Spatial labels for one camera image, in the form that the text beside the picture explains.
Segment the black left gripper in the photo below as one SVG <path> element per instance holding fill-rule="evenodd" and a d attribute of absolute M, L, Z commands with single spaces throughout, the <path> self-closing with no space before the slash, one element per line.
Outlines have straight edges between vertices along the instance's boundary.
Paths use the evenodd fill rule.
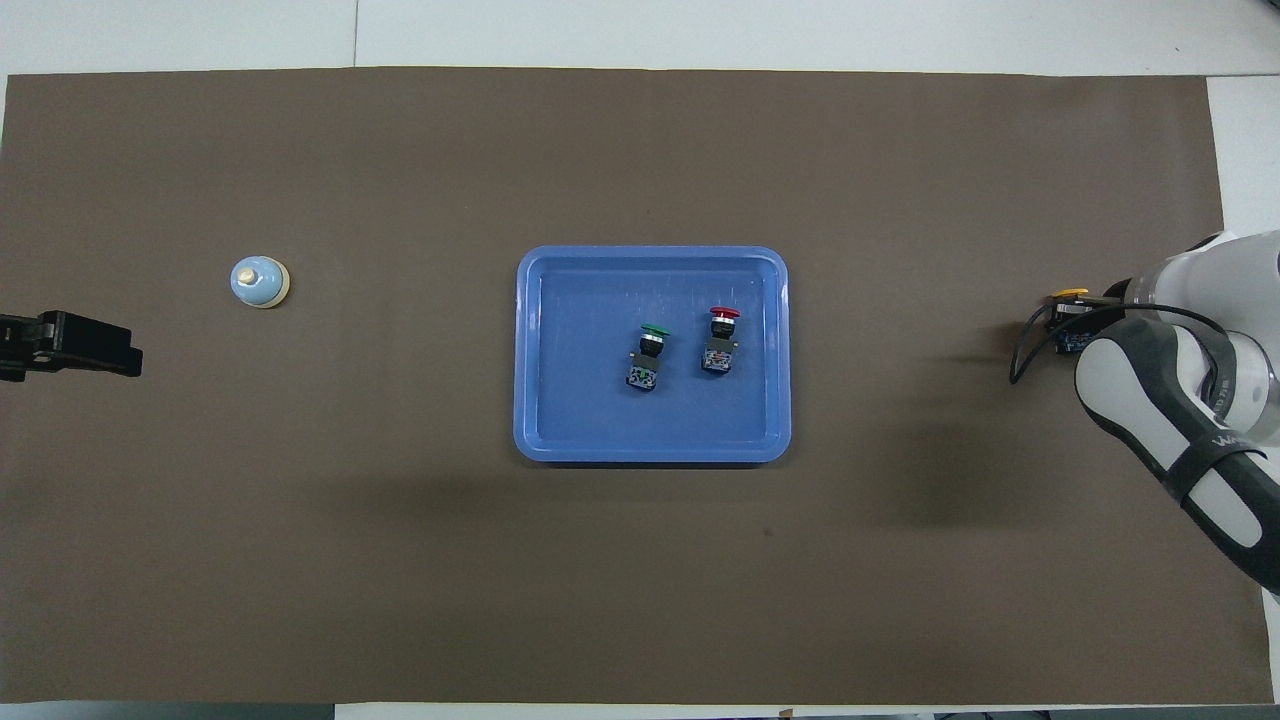
<path fill-rule="evenodd" d="M 106 372 L 141 377 L 143 351 L 133 346 L 133 333 L 120 325 L 63 310 L 38 318 L 0 314 L 0 380 L 23 382 L 38 370 Z"/>

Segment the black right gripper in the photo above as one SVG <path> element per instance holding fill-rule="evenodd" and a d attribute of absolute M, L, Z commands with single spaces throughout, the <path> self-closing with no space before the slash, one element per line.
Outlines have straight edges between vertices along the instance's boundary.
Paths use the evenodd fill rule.
<path fill-rule="evenodd" d="M 1101 293 L 1088 295 L 1093 324 L 1114 324 L 1126 316 L 1128 310 L 1119 306 L 1125 302 L 1130 284 L 1132 281 L 1117 281 Z"/>

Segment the yellow push button switch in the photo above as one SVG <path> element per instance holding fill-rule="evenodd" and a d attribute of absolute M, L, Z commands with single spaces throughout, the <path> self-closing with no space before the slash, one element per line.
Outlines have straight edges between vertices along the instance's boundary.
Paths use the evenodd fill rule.
<path fill-rule="evenodd" d="M 1087 293 L 1087 288 L 1070 288 L 1050 295 L 1044 331 L 1059 355 L 1079 354 L 1096 334 L 1094 322 L 1082 320 L 1094 309 Z"/>

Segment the red push button switch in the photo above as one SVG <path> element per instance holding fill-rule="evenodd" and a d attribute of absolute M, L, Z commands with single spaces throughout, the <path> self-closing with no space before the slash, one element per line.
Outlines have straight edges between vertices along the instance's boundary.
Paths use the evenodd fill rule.
<path fill-rule="evenodd" d="M 733 365 L 733 355 L 739 348 L 735 338 L 740 310 L 728 306 L 709 309 L 709 337 L 701 355 L 701 368 L 705 372 L 726 374 Z"/>

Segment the green push button switch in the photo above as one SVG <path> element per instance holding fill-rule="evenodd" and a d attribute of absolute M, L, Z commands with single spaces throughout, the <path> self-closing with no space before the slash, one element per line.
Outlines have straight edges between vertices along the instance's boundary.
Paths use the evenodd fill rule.
<path fill-rule="evenodd" d="M 625 380 L 627 386 L 644 392 L 650 392 L 657 387 L 660 355 L 666 348 L 668 336 L 669 331 L 660 325 L 652 323 L 640 325 L 636 348 L 628 354 L 630 366 Z"/>

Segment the light blue service bell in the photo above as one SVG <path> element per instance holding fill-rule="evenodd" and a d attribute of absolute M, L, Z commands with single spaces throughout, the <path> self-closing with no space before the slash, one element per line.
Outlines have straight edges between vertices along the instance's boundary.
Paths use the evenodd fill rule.
<path fill-rule="evenodd" d="M 282 305 L 291 292 L 291 273 L 274 258 L 242 258 L 230 270 L 229 284 L 242 304 L 273 309 Z"/>

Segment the blue plastic tray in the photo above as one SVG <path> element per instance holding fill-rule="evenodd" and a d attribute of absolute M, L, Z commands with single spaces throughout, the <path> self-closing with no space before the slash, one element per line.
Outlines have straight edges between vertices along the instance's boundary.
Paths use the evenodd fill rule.
<path fill-rule="evenodd" d="M 541 246 L 516 275 L 513 437 L 553 464 L 759 465 L 792 437 L 788 268 L 762 246 Z M 709 309 L 740 310 L 731 372 L 701 368 Z M 650 392 L 640 325 L 669 331 Z"/>

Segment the brown table mat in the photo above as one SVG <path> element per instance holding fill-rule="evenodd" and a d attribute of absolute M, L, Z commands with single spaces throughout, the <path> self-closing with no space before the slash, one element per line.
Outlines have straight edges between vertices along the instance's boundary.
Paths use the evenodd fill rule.
<path fill-rule="evenodd" d="M 17 76 L 3 128 L 0 313 L 145 361 L 0 383 L 0 702 L 1271 696 L 1073 363 L 1006 380 L 1043 293 L 1222 227 L 1199 77 Z M 517 450 L 518 264 L 595 243 L 785 260 L 780 459 Z"/>

